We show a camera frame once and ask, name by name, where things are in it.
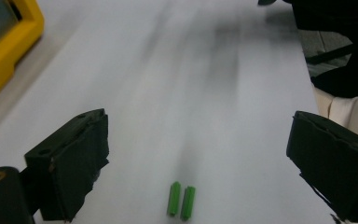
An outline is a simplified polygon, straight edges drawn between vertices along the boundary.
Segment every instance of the small green object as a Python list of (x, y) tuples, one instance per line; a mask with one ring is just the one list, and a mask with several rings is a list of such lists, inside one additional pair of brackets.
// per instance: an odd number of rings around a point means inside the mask
[(171, 185), (170, 200), (168, 202), (168, 214), (175, 216), (179, 212), (180, 183), (175, 182)]
[(183, 221), (187, 221), (191, 218), (195, 195), (196, 195), (196, 188), (187, 187), (187, 189), (185, 190), (185, 197), (183, 199), (183, 205), (182, 205), (181, 217)]

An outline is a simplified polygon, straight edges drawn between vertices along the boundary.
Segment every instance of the yellow frame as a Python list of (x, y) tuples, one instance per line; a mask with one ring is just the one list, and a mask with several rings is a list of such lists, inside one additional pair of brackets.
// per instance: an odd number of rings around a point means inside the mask
[(22, 19), (0, 38), (0, 90), (14, 73), (14, 65), (42, 35), (43, 15), (35, 0), (8, 0)]

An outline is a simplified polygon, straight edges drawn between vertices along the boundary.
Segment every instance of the white cloth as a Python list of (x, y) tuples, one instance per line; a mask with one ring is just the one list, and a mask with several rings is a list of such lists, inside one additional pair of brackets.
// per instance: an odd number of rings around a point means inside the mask
[(329, 118), (358, 134), (358, 97), (351, 99), (335, 97), (330, 106)]

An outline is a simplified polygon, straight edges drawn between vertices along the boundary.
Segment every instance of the table surface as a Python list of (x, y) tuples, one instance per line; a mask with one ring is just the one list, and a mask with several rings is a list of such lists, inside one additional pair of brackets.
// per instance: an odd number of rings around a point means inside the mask
[(0, 166), (24, 169), (66, 121), (105, 108), (110, 163), (74, 223), (181, 223), (166, 215), (174, 181), (197, 188), (189, 223), (333, 222), (285, 155), (296, 110), (317, 113), (289, 5), (39, 6), (43, 37), (0, 92)]

